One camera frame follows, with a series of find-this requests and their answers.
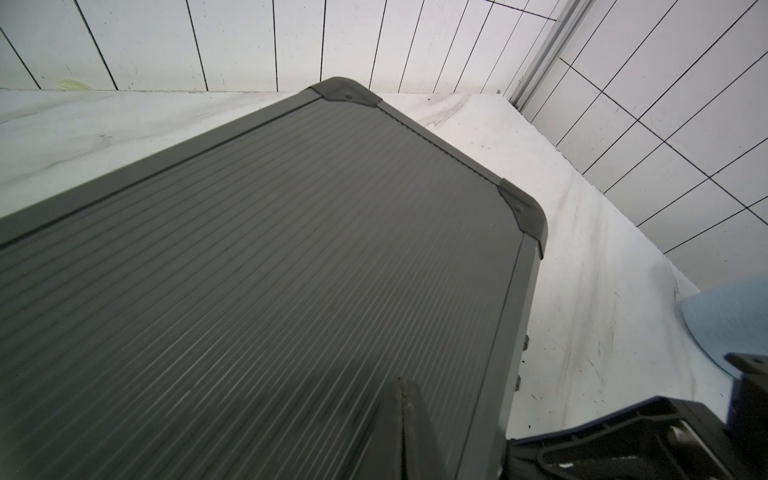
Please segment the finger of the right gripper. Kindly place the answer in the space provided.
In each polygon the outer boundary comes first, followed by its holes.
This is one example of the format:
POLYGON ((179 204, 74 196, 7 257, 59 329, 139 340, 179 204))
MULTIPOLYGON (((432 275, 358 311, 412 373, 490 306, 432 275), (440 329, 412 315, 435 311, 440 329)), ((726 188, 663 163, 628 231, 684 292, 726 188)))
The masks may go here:
POLYGON ((506 444, 505 479, 748 479, 705 405, 653 397, 586 424, 506 444))

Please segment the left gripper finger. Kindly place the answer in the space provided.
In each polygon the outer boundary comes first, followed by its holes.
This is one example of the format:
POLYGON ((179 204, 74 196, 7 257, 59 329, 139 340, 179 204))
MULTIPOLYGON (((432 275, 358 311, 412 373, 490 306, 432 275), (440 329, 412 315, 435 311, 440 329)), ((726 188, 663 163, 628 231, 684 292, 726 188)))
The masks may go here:
POLYGON ((448 479, 418 385, 398 378, 383 392, 355 479, 448 479))

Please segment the black poker set case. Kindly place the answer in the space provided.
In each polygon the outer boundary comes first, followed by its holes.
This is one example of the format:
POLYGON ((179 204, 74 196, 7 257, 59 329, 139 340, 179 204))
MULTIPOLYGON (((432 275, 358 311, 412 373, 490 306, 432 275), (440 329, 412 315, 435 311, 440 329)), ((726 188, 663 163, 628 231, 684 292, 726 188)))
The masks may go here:
POLYGON ((336 77, 3 217, 5 479, 499 474, 539 203, 336 77))

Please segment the light blue mug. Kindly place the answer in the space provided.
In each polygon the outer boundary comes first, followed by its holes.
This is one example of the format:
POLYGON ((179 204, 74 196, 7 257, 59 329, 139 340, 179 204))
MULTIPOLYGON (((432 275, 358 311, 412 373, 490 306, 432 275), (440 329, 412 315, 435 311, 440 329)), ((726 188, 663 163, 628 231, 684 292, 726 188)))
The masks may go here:
POLYGON ((767 354, 767 275, 760 274, 682 300, 683 320, 701 350, 737 379, 729 353, 767 354))

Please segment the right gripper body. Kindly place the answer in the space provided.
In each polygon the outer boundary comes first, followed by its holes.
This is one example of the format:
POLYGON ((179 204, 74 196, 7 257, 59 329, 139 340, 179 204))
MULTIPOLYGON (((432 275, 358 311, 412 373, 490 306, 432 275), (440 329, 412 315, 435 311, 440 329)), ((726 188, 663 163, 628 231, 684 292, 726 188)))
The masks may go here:
POLYGON ((725 360, 741 372, 734 384, 728 435, 742 461, 755 473, 767 473, 767 357, 728 353, 725 360))

